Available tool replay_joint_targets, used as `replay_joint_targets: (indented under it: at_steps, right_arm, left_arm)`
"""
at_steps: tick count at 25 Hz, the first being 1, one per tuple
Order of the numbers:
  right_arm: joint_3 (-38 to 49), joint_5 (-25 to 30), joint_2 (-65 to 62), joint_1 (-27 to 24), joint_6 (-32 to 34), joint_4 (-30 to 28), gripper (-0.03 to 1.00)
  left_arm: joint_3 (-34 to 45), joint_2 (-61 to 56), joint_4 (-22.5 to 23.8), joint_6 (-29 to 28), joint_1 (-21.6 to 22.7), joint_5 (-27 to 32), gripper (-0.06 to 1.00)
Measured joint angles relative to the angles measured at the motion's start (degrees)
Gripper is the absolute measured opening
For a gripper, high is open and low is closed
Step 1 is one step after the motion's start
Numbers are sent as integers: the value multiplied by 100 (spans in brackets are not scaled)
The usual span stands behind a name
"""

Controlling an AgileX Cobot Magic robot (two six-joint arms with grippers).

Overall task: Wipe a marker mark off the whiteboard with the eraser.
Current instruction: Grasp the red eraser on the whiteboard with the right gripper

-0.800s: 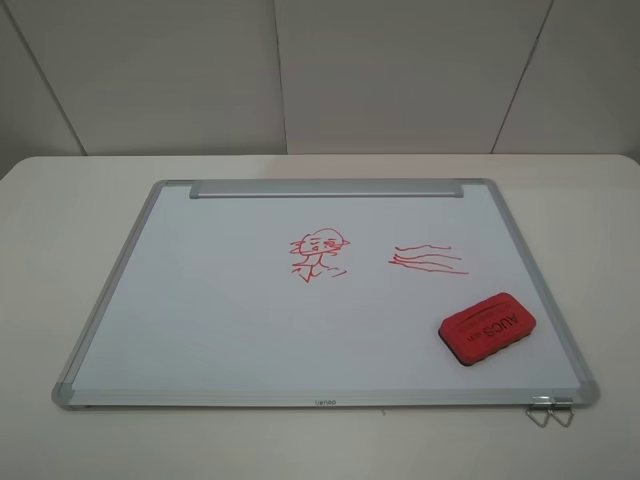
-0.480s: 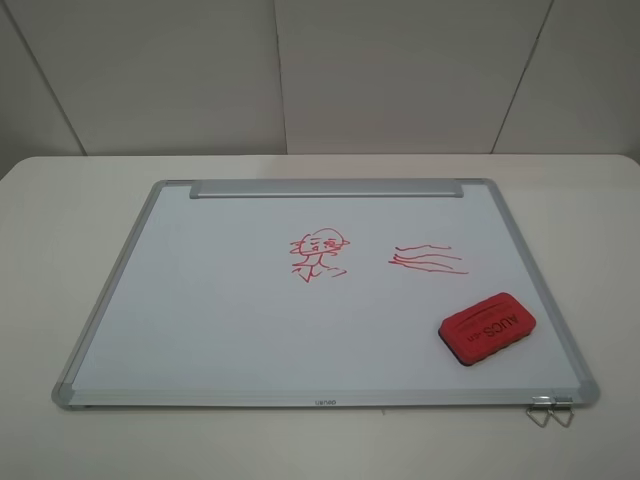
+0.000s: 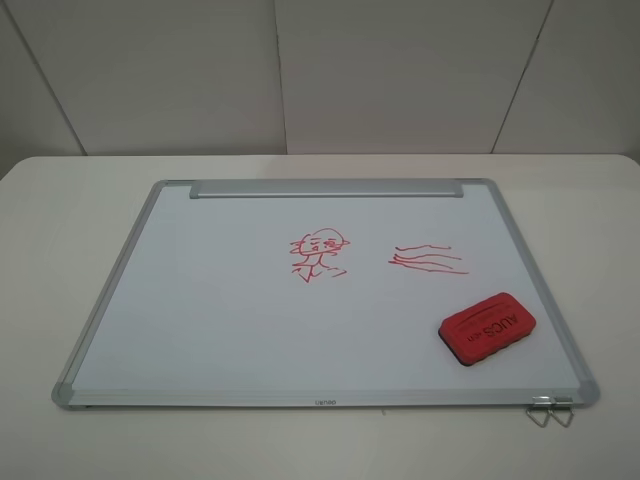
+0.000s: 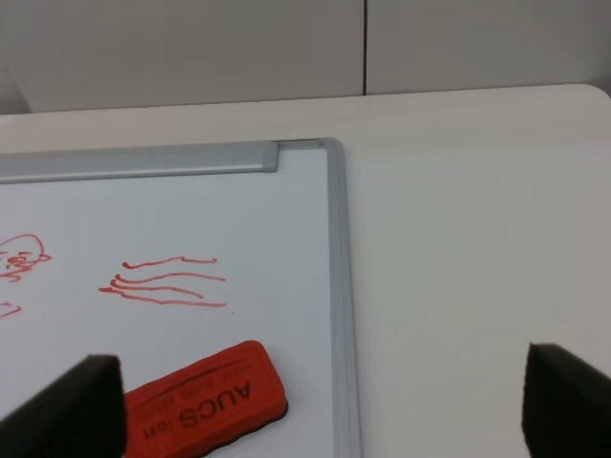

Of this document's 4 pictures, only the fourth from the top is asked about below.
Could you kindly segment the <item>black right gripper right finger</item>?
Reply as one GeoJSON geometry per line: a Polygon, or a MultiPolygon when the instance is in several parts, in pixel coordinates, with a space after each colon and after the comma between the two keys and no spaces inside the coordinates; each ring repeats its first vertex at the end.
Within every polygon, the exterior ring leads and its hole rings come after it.
{"type": "Polygon", "coordinates": [[[610,378],[557,344],[530,344],[521,429],[532,457],[608,457],[610,378]]]}

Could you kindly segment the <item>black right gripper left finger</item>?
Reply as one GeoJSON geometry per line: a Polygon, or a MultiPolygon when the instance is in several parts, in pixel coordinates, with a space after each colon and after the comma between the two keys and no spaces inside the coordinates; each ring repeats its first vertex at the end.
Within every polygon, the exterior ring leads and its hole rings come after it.
{"type": "Polygon", "coordinates": [[[3,457],[121,457],[127,420],[120,359],[91,355],[1,421],[3,457]]]}

